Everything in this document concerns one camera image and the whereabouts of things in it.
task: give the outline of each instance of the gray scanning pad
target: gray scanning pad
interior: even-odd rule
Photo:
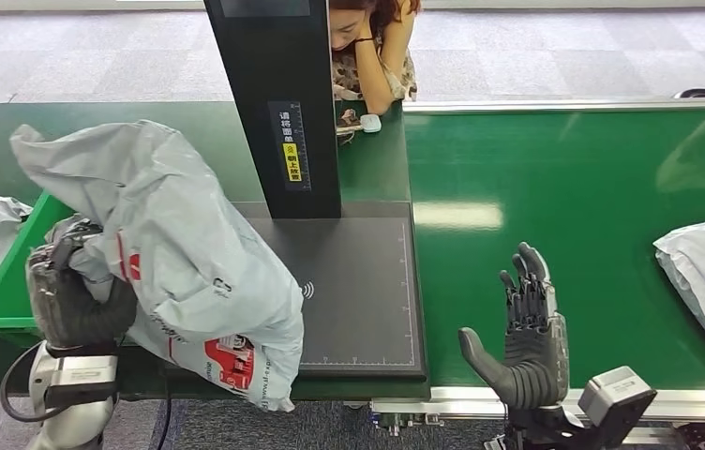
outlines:
[[[303,288],[301,377],[427,377],[409,203],[345,203],[341,219],[234,206]]]

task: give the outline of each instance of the black cable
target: black cable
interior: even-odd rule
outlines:
[[[168,387],[168,374],[163,373],[165,377],[165,425],[162,428],[162,435],[159,436],[159,445],[157,450],[162,450],[162,445],[165,444],[165,438],[168,436],[168,428],[171,427],[171,390]]]
[[[18,420],[19,422],[24,422],[25,424],[43,422],[46,419],[51,419],[52,417],[55,417],[57,414],[67,409],[64,407],[60,407],[54,408],[53,410],[45,412],[41,415],[23,415],[22,413],[16,411],[15,408],[13,408],[13,405],[10,404],[10,400],[8,399],[8,380],[10,379],[10,374],[13,373],[13,370],[16,369],[16,366],[18,366],[19,363],[28,354],[35,351],[38,347],[40,347],[42,343],[43,341],[40,341],[39,343],[30,347],[29,350],[24,352],[21,356],[16,358],[16,360],[13,361],[13,364],[10,365],[10,368],[7,370],[7,372],[5,372],[5,376],[2,378],[2,382],[0,383],[0,405],[2,405],[2,409],[5,410],[5,413],[7,413],[7,415],[9,415],[11,418]]]

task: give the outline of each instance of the measuring ruler markings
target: measuring ruler markings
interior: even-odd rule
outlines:
[[[286,189],[310,192],[311,173],[300,102],[270,101],[268,105],[277,151],[284,168]]]

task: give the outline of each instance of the robotic hand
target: robotic hand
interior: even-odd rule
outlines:
[[[485,351],[471,328],[457,332],[460,349],[508,407],[554,406],[568,393],[565,318],[557,312],[554,286],[540,253],[523,242],[513,255],[513,265],[518,272],[517,285],[507,271],[499,274],[507,292],[504,363]]]
[[[27,351],[0,385],[6,413],[21,422],[41,422],[27,450],[100,450],[103,430],[117,401],[115,338],[134,323],[137,299],[126,283],[109,278],[109,299],[99,303],[82,276],[68,265],[71,256],[101,229],[79,217],[60,222],[52,241],[27,261],[27,287],[36,325],[46,340]],[[29,378],[34,416],[8,401],[10,373],[36,352]]]
[[[593,377],[578,406],[592,421],[584,427],[561,406],[568,392],[565,318],[548,265],[521,243],[513,255],[517,284],[500,273],[507,295],[504,361],[494,359],[471,328],[458,331],[463,357],[508,409],[505,435],[489,450],[600,450],[617,448],[656,396],[629,367]]]

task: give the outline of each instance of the red printed logo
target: red printed logo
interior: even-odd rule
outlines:
[[[220,382],[233,389],[248,390],[253,376],[253,344],[232,336],[204,342],[206,356],[220,365]]]
[[[131,279],[140,280],[140,253],[129,256],[129,274]]]

